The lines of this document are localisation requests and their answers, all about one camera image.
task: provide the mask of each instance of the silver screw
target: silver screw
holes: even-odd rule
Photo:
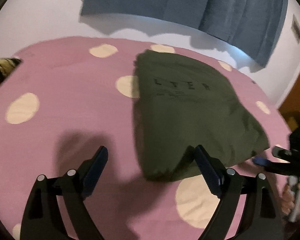
[[[44,176],[44,175],[40,175],[40,176],[37,178],[38,181],[42,181],[42,180],[44,180],[44,179],[45,179],[45,176]]]
[[[263,173],[260,173],[260,174],[258,175],[258,177],[259,177],[260,179],[266,179],[266,176],[265,176]]]
[[[69,170],[69,171],[67,172],[67,174],[68,174],[69,176],[73,176],[75,173],[76,173],[75,170]]]
[[[235,174],[235,170],[234,169],[227,169],[227,173],[229,175],[234,175]]]

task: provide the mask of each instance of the blue curtain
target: blue curtain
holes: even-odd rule
[[[266,66],[280,36],[288,0],[84,0],[81,15],[123,13],[199,29]]]

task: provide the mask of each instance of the mattress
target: mattress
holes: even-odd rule
[[[61,176],[91,158],[100,145],[109,161],[86,208],[105,239],[197,239],[218,205],[203,177],[173,183],[142,177],[134,148],[136,55],[152,49],[202,61],[228,78],[242,105],[258,120],[271,148],[288,148],[290,130],[249,77],[225,62],[186,50],[124,39],[67,37],[17,52],[23,62],[0,86],[0,219],[18,237],[29,192],[40,174]],[[242,175],[261,170],[250,160],[234,166]],[[279,196],[286,178],[267,174]],[[227,237],[234,236],[239,206]],[[60,201],[68,234],[75,232]]]

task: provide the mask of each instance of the gray handle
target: gray handle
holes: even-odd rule
[[[289,176],[288,177],[288,184],[291,189],[291,193],[294,200],[294,209],[288,215],[289,222],[296,222],[298,215],[300,214],[300,190],[298,189],[298,184],[300,183],[300,177],[297,176]]]

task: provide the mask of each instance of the curtain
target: curtain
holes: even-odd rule
[[[123,13],[175,22],[236,46],[265,67],[288,0],[84,0],[81,15]]]

